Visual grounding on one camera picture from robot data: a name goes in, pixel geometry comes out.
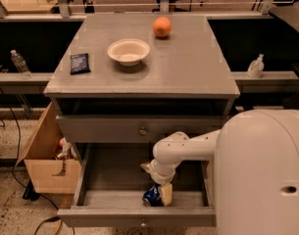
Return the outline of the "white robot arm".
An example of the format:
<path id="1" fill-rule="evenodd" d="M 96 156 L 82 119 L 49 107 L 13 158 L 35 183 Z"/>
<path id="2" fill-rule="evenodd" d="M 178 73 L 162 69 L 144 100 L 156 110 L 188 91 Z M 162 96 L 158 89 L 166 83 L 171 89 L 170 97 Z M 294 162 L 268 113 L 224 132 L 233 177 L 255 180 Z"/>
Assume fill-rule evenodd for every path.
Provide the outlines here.
<path id="1" fill-rule="evenodd" d="M 251 110 L 194 138 L 176 132 L 141 167 L 161 186 L 183 161 L 214 159 L 218 235 L 299 235 L 299 110 Z"/>

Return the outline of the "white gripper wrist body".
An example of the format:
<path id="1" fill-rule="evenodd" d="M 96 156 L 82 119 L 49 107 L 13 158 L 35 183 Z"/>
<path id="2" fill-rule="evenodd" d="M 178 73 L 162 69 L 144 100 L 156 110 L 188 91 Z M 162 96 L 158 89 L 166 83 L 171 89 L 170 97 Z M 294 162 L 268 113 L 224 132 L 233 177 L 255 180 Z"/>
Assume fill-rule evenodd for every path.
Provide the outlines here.
<path id="1" fill-rule="evenodd" d="M 170 183 L 175 175 L 175 167 L 172 164 L 161 164 L 153 160 L 149 164 L 151 178 L 160 185 Z"/>

